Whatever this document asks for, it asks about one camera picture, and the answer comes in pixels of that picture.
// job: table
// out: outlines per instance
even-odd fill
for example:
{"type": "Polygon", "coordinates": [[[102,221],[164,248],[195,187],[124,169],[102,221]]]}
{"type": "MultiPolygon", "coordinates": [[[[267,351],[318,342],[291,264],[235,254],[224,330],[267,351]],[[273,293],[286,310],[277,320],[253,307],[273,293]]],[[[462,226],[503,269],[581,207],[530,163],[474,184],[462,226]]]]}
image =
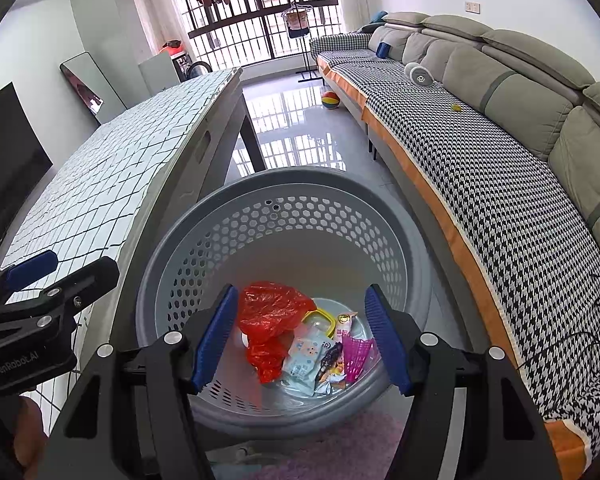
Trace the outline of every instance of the table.
{"type": "Polygon", "coordinates": [[[144,266],[171,225],[224,184],[238,133],[254,170],[265,169],[241,73],[222,70],[184,82],[99,127],[14,236],[3,267],[46,249],[58,254],[59,266],[11,301],[36,297],[101,256],[118,262],[118,287],[80,314],[74,348],[81,366],[104,342],[136,345],[133,315],[144,266]]]}

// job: blue cushion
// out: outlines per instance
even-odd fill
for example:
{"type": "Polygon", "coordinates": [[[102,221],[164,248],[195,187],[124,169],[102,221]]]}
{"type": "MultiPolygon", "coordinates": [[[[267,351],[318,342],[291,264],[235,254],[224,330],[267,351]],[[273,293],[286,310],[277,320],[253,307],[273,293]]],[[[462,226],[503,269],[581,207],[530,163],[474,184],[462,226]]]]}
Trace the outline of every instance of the blue cushion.
{"type": "Polygon", "coordinates": [[[383,43],[382,41],[378,45],[378,49],[376,50],[376,56],[380,59],[385,59],[389,55],[389,49],[391,45],[388,43],[383,43]]]}
{"type": "Polygon", "coordinates": [[[385,10],[378,10],[378,12],[371,17],[371,21],[369,23],[384,23],[382,21],[382,17],[386,16],[386,14],[387,13],[385,10]]]}

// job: electrical outlet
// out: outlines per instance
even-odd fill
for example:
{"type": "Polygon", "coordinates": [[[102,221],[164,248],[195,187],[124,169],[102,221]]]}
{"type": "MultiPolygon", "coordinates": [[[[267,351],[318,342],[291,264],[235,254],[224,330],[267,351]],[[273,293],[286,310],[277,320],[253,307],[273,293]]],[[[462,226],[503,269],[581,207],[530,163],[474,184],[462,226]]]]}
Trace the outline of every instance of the electrical outlet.
{"type": "Polygon", "coordinates": [[[465,2],[464,3],[464,10],[466,12],[472,12],[474,14],[480,14],[480,4],[477,4],[476,2],[465,2]]]}

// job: orange trim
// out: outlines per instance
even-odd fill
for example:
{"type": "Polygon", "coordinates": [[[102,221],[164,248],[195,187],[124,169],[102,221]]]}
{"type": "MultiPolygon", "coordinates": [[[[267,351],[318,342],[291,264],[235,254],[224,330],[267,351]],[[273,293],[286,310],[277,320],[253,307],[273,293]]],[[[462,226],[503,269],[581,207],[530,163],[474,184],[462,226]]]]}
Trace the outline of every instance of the orange trim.
{"type": "Polygon", "coordinates": [[[331,71],[331,68],[329,68],[329,63],[323,60],[320,56],[316,57],[315,63],[318,66],[318,68],[322,70],[323,75],[327,75],[331,71]]]}
{"type": "MultiPolygon", "coordinates": [[[[420,170],[409,158],[409,155],[400,143],[376,118],[373,112],[366,107],[362,110],[362,120],[391,149],[404,173],[411,179],[420,195],[431,208],[433,215],[436,217],[445,234],[454,260],[471,288],[491,343],[501,347],[507,353],[512,363],[517,362],[509,335],[502,322],[491,291],[482,275],[482,271],[442,201],[433,191],[428,181],[422,176],[420,170]]],[[[573,433],[573,431],[570,431],[561,420],[546,422],[544,426],[554,446],[562,478],[564,480],[577,480],[586,469],[587,464],[585,446],[582,439],[573,433]]]]}
{"type": "Polygon", "coordinates": [[[351,99],[360,107],[364,108],[366,103],[366,96],[358,90],[355,86],[352,85],[343,75],[340,75],[335,70],[331,70],[325,76],[331,79],[336,85],[342,88],[351,99]]]}
{"type": "Polygon", "coordinates": [[[544,427],[558,457],[562,480],[578,480],[587,467],[587,455],[582,439],[561,420],[546,422],[544,427]]]}

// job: gray plastic basket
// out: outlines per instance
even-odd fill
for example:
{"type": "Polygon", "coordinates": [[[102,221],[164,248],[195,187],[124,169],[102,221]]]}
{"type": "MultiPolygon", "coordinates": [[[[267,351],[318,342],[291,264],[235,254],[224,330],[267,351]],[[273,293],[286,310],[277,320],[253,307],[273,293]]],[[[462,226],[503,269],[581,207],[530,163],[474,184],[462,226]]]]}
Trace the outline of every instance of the gray plastic basket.
{"type": "MultiPolygon", "coordinates": [[[[353,336],[371,337],[365,289],[378,283],[391,306],[420,327],[429,313],[430,263],[408,213],[347,173],[285,168],[219,189],[161,241],[144,273],[136,310],[141,345],[184,326],[226,283],[294,286],[332,314],[357,311],[353,336]]],[[[389,386],[382,361],[339,394],[290,395],[261,385],[234,328],[211,384],[190,396],[194,419],[241,438],[288,438],[321,430],[389,386]]]]}

